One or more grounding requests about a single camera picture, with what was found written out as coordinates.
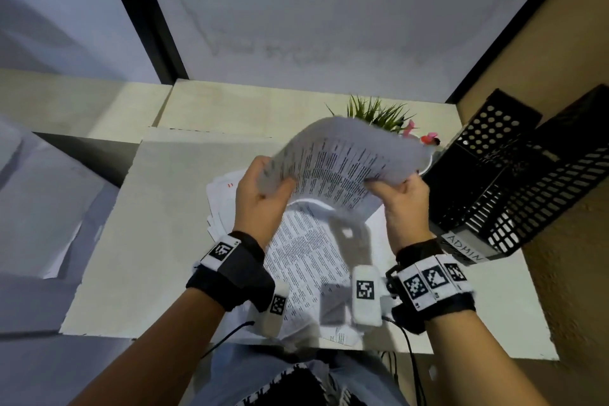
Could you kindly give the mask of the person's left hand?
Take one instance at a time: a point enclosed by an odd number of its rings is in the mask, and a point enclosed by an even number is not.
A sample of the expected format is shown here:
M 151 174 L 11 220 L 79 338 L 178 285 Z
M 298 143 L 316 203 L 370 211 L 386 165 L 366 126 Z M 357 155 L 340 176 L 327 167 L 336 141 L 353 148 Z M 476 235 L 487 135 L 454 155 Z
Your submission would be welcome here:
M 234 227 L 230 234 L 233 237 L 248 235 L 263 250 L 272 241 L 286 209 L 262 205 L 258 178 L 269 161 L 268 156 L 256 156 L 240 180 L 236 191 Z

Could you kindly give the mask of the person's right hand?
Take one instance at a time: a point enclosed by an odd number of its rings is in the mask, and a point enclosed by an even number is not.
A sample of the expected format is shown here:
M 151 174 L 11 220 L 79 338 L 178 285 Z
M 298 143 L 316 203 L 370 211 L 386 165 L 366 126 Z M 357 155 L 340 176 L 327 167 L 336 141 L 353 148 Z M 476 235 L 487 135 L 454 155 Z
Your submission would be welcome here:
M 383 204 L 387 238 L 394 255 L 408 246 L 434 238 L 429 228 L 429 187 L 418 173 L 399 185 L 405 193 L 403 198 L 392 205 Z

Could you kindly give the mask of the bundle of printed paper sheets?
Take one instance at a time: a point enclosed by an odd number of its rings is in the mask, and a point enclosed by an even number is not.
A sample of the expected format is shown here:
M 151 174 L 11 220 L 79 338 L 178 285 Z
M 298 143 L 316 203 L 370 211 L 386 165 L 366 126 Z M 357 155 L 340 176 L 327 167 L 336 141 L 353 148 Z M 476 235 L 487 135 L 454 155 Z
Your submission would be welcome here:
M 381 206 L 364 182 L 397 185 L 430 165 L 435 147 L 419 138 L 390 133 L 356 118 L 328 117 L 295 135 L 265 165 L 262 194 L 273 194 L 286 178 L 297 181 L 290 202 L 317 200 L 362 221 Z

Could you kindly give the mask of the person's right forearm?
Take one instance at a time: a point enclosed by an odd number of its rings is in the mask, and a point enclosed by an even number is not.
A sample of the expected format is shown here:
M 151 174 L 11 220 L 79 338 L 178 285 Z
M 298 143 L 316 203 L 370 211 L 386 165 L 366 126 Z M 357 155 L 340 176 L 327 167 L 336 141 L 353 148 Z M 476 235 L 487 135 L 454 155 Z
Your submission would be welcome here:
M 475 311 L 441 315 L 425 326 L 457 406 L 550 406 Z

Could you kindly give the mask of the person's left forearm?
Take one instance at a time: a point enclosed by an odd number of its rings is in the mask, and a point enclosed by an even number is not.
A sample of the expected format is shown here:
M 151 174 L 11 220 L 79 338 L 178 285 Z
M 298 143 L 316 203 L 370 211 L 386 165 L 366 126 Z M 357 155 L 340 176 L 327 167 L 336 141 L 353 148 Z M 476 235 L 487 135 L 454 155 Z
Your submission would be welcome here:
M 68 406 L 178 406 L 224 314 L 207 294 L 186 289 Z

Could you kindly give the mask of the pink flower decoration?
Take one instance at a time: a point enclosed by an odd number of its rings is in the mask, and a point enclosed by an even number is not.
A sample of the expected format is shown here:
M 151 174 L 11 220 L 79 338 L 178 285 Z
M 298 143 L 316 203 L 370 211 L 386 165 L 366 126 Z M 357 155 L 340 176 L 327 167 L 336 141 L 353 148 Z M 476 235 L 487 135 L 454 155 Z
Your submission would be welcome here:
M 416 140 L 426 146 L 431 147 L 439 147 L 440 139 L 438 138 L 437 133 L 427 133 L 423 136 L 418 136 L 413 133 L 413 130 L 416 129 L 415 122 L 410 119 L 407 125 L 402 129 L 401 136 L 406 139 Z

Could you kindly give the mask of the green potted plant white pot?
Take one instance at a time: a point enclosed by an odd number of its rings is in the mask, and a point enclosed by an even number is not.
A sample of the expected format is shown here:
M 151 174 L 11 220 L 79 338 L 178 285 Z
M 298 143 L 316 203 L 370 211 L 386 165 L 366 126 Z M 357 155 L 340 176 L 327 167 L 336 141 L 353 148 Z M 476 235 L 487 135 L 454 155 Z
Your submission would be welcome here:
M 397 138 L 415 141 L 418 145 L 423 146 L 425 148 L 424 152 L 426 155 L 422 158 L 420 167 L 416 169 L 416 172 L 422 176 L 424 173 L 430 170 L 434 161 L 437 159 L 435 154 L 441 153 L 443 151 L 443 147 L 442 140 L 438 132 L 429 133 L 437 133 L 438 138 L 440 139 L 439 147 L 426 146 L 419 141 L 406 139 L 401 136 L 402 129 L 407 125 L 410 119 L 414 121 L 415 115 L 415 113 L 411 112 L 410 109 L 407 108 L 405 103 L 389 104 L 386 106 L 382 103 L 380 97 L 349 95 L 345 117 L 361 120 L 367 125 L 382 129 L 383 131 L 391 133 Z M 421 128 L 417 125 L 416 129 L 413 130 L 413 133 L 418 136 L 425 135 L 421 132 Z

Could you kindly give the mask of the pile of printed papers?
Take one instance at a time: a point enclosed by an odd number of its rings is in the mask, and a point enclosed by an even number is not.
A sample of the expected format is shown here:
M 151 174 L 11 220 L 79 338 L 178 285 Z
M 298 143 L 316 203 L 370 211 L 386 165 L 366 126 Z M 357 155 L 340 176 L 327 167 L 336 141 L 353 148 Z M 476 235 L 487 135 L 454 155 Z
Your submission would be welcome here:
M 364 213 L 338 209 L 326 198 L 301 194 L 297 185 L 278 231 L 266 249 L 264 267 L 273 279 L 289 285 L 283 322 L 270 336 L 255 326 L 238 343 L 275 343 L 287 347 L 365 349 L 364 335 L 375 327 L 358 326 L 351 308 L 351 273 L 372 265 L 382 252 L 371 234 L 381 219 L 381 200 L 363 185 Z

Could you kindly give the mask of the black wrist band with markers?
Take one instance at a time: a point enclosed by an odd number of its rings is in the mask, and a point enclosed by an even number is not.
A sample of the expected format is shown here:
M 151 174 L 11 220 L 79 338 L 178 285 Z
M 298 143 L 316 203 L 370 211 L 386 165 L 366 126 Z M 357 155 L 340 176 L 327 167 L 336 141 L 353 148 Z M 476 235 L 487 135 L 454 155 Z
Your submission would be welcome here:
M 278 339 L 291 287 L 264 267 L 265 252 L 249 234 L 233 231 L 222 238 L 194 267 L 187 288 L 195 288 L 226 312 L 249 302 L 253 333 Z
M 352 270 L 351 318 L 359 329 L 390 322 L 420 335 L 431 320 L 462 311 L 476 311 L 475 291 L 436 239 L 401 249 L 385 273 L 373 265 Z

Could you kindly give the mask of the white paper label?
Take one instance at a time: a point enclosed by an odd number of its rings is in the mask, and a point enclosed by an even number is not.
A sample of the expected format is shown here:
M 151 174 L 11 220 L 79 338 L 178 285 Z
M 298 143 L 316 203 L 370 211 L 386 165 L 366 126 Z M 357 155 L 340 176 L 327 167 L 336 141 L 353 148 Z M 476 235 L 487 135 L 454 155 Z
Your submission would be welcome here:
M 444 233 L 441 238 L 447 245 L 473 264 L 481 264 L 489 261 L 482 252 L 478 251 L 468 241 L 459 236 L 458 233 L 449 231 Z

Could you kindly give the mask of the black mesh file organizer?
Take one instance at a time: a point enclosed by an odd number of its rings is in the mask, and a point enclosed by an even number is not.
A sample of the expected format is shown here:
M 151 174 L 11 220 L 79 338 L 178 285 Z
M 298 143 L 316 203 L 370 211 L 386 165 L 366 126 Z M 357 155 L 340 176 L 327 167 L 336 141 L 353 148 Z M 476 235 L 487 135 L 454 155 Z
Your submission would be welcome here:
M 609 86 L 600 84 L 544 123 L 496 89 L 422 179 L 430 227 L 458 233 L 489 261 L 528 244 L 609 176 Z

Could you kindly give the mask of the black and white patterned garment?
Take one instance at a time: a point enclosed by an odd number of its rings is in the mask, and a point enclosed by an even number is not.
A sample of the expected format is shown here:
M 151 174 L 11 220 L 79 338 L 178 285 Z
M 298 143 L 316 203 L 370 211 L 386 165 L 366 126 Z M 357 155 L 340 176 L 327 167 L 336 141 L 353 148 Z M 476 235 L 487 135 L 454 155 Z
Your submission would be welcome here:
M 294 364 L 235 406 L 367 406 L 348 388 L 326 385 L 303 363 Z

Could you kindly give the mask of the black partition frame post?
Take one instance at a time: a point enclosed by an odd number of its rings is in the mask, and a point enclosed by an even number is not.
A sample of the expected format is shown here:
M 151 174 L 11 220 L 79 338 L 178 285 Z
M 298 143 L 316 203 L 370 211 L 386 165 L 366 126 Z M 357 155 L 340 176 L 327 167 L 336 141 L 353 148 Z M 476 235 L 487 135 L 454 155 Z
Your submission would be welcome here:
M 464 79 L 448 97 L 445 101 L 446 104 L 459 104 L 462 101 L 467 92 L 470 91 L 492 63 L 497 60 L 499 55 L 529 23 L 545 2 L 546 0 L 526 0 L 511 21 L 501 31 L 496 40 L 486 52 L 484 52 L 481 58 L 475 63 L 473 68 L 466 74 Z
M 160 82 L 189 79 L 157 0 L 121 0 Z

